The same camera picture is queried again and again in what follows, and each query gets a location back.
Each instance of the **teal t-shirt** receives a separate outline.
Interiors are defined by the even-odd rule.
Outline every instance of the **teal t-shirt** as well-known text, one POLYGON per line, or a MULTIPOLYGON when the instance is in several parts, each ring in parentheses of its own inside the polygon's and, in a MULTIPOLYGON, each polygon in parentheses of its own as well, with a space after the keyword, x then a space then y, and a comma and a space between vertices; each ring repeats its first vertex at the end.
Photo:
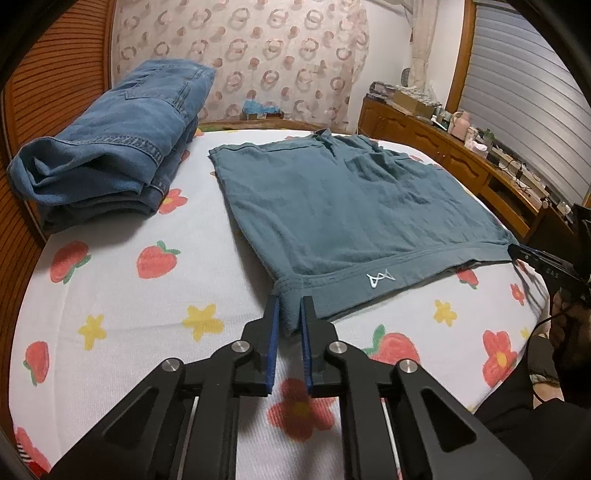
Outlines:
POLYGON ((232 213, 273 277, 287 333, 517 243, 439 166, 329 130, 210 150, 232 213))

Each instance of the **blue gripper pad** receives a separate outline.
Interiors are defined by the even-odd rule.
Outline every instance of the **blue gripper pad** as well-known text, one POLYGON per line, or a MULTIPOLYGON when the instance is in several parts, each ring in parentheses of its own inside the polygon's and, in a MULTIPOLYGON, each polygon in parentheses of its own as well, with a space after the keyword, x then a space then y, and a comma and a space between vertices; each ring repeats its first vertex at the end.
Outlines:
POLYGON ((275 365, 277 364, 277 349, 279 347, 279 298, 275 299, 273 308, 273 323, 271 325, 271 336, 269 337, 269 351, 267 353, 267 394, 273 391, 275 384, 275 365))
POLYGON ((308 320, 304 308, 304 299, 300 300, 300 333, 301 333, 301 353, 304 362, 304 382, 308 394, 312 389, 312 355, 310 353, 310 337, 308 333, 308 320))

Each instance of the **wooden bed frame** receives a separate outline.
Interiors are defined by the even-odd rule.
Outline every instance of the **wooden bed frame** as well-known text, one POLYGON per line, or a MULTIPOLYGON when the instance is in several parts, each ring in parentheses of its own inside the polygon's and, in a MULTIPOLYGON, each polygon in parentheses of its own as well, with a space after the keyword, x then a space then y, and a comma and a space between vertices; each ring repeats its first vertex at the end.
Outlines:
POLYGON ((2 91, 0 425, 9 437, 14 434, 8 410, 12 338, 46 239, 34 205, 17 199, 10 190, 6 166, 21 145, 58 133, 111 88, 114 6, 115 0, 77 1, 37 39, 2 91))

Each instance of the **wooden drawer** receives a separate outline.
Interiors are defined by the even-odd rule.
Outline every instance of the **wooden drawer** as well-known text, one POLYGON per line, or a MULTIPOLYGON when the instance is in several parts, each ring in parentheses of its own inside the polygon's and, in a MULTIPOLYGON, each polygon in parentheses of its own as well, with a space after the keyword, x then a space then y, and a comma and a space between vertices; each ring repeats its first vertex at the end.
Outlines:
POLYGON ((416 121, 415 123, 417 124, 414 126, 413 136, 408 145, 420 150, 425 155, 440 163, 442 167, 447 168, 449 143, 434 134, 429 128, 422 127, 416 121))
POLYGON ((496 213, 500 214, 500 217, 509 223, 511 226, 510 230, 514 231, 521 239, 525 238, 530 227, 497 192, 492 190, 488 185, 485 185, 482 187, 480 196, 492 205, 496 213))
POLYGON ((414 120, 398 110, 374 100, 364 99, 359 131, 370 138, 409 145, 414 120))
POLYGON ((480 166, 469 153, 464 153, 454 145, 450 146, 447 158, 442 165, 474 195, 480 193, 488 176, 487 169, 480 166))

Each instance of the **white bedsheet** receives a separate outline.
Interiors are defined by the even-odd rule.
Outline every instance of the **white bedsheet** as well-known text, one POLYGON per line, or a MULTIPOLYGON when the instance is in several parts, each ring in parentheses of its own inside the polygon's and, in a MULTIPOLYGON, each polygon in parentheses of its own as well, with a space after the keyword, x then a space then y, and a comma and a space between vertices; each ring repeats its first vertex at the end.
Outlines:
MULTIPOLYGON (((10 369, 14 426, 37 463, 54 465, 163 359, 208 357, 261 316, 272 281, 229 218, 207 153, 306 134, 204 134, 189 145, 168 213, 119 215, 51 236, 22 304, 10 369), (58 267, 54 257, 72 242, 83 245, 68 247, 78 266, 64 283, 70 264, 58 267)), ((434 163, 411 147, 380 144, 434 163)), ((337 331, 374 358, 418 357, 474 410, 548 315, 541 277, 521 267, 442 274, 343 317, 337 331)), ((273 395, 242 400, 238 479, 343 478, 338 402, 301 397, 301 379, 299 338, 282 339, 273 395)))

